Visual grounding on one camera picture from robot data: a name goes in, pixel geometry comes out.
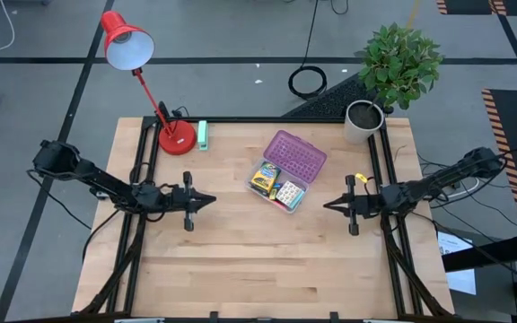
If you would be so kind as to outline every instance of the white cable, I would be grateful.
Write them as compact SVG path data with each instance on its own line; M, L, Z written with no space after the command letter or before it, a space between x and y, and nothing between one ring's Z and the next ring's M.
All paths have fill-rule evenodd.
M461 192L458 192L458 193L454 193L452 195L448 195L448 198L453 198L453 197L456 197L456 196L461 196L461 195L464 195L464 194L468 194L469 192L471 192L474 189L476 189L478 187L478 185L480 185L480 179L476 179L476 184L473 187L468 188L467 190L464 190L464 191L461 191Z
M7 18L7 21L9 22L9 26L11 27L11 41L9 42L9 44L0 48L0 50L3 50L6 48L9 48L15 42L15 29L13 28L13 23L11 22L11 18L9 18L9 13L7 13L7 8L5 8L4 0L0 0L0 3L1 3L1 8L4 10L5 18Z

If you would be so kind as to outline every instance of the potted plant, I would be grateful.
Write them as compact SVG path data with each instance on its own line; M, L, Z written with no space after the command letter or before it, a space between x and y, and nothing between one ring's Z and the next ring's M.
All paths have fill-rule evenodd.
M345 138L360 144L384 122L383 111L390 114L392 105L408 109L412 100L427 93L438 80L438 65L442 56L439 48L420 31L400 28L396 23L382 26L368 40L363 51L355 53L364 58L364 68L358 73L368 92L376 92L372 102L356 100L346 109ZM377 102L382 102L382 109Z

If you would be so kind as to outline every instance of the yellow object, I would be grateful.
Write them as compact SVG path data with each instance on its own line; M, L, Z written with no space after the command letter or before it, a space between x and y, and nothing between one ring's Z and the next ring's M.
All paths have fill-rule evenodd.
M280 169L277 166L265 161L250 180L250 184L264 195L268 195L279 173Z
M420 4L420 0L414 0L414 6L412 7L412 13L410 14L410 19L406 24L406 28L412 28L412 22L414 22L414 18L416 17L416 13L418 12L418 5Z
M273 200L273 201L274 201L274 200L276 200L276 192L277 192L277 191L278 191L278 189L276 189L276 188L272 188L272 189L270 190L270 195L268 196L268 199L269 199L269 200Z
M368 179L361 173L356 173L356 178L360 179L364 184L368 183Z

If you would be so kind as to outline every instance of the lamp arm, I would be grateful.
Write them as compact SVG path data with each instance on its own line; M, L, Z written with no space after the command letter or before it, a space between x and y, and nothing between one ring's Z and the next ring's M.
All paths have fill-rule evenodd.
M143 78L143 70L141 68L134 69L133 76L136 76L137 79L139 79L139 82L145 89L145 93L147 93L147 97L149 97L149 101L151 104L153 104L154 112L157 114L159 119L162 122L162 130L169 136L172 135L171 128L169 127L169 123L167 122L167 119L161 112L161 109L159 109L159 106L155 102L153 95L151 94L151 91L149 91L149 88L147 87L147 84L145 83L145 79Z

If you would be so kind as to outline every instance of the box lid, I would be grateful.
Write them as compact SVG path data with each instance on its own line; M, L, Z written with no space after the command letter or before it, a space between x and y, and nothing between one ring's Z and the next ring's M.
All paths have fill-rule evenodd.
M314 181L327 160L325 153L284 130L278 130L263 156L307 183Z

